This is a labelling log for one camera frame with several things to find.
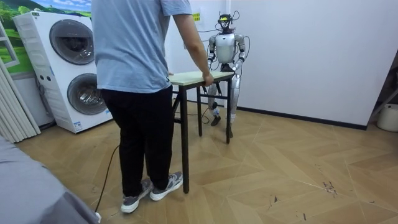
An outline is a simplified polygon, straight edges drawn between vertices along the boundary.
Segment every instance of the humanoid robot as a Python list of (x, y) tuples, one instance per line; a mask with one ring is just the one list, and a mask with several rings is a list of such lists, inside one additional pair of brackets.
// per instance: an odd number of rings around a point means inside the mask
[[(209, 39), (209, 50), (208, 54), (208, 66), (211, 68), (211, 64), (214, 62), (215, 58), (218, 59), (221, 64), (221, 72), (235, 72), (237, 69), (241, 68), (243, 62), (246, 59), (246, 47), (244, 43), (244, 36), (241, 34), (235, 34), (235, 30), (229, 28), (229, 25), (232, 24), (234, 19), (230, 14), (220, 15), (220, 19), (218, 23), (222, 27), (222, 32), (219, 34), (213, 35)], [(234, 58), (238, 53), (238, 60), (235, 61)], [(236, 74), (232, 78), (232, 89), (231, 89), (231, 127), (232, 123), (236, 117), (236, 108), (238, 106), (238, 98), (239, 91), (241, 86), (241, 75)], [(219, 83), (214, 83), (209, 87), (208, 94), (216, 95), (221, 94), (221, 88)], [(216, 126), (221, 120), (220, 111), (217, 108), (217, 102), (215, 102), (214, 98), (208, 98), (208, 107), (212, 115), (214, 116), (214, 120), (211, 122), (212, 126)], [(229, 135), (232, 137), (232, 128), (229, 131)]]

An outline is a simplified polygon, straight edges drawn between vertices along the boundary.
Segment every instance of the washing machine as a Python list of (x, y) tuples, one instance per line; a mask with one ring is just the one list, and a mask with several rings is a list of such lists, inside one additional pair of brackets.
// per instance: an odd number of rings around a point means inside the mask
[(28, 12), (14, 22), (60, 127), (78, 133), (112, 119), (96, 88), (89, 17)]

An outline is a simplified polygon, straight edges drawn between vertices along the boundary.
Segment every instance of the black pants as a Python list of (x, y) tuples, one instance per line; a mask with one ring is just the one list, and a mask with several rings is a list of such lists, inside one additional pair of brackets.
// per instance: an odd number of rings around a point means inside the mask
[(102, 96), (120, 127), (120, 166), (123, 194), (142, 192), (144, 155), (147, 173), (160, 190), (169, 182), (174, 115), (170, 86), (157, 93), (128, 93), (102, 90)]

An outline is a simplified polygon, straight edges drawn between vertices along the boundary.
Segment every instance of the yellow sticker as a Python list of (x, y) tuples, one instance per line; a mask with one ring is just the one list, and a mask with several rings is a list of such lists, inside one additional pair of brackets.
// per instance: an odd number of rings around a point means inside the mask
[(200, 13), (193, 13), (192, 16), (195, 22), (200, 21)]

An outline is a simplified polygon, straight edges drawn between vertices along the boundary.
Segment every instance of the light blue t-shirt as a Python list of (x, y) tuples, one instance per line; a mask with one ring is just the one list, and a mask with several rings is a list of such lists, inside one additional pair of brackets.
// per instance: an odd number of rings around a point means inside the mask
[(164, 42), (170, 16), (188, 0), (92, 0), (98, 88), (154, 93), (171, 84)]

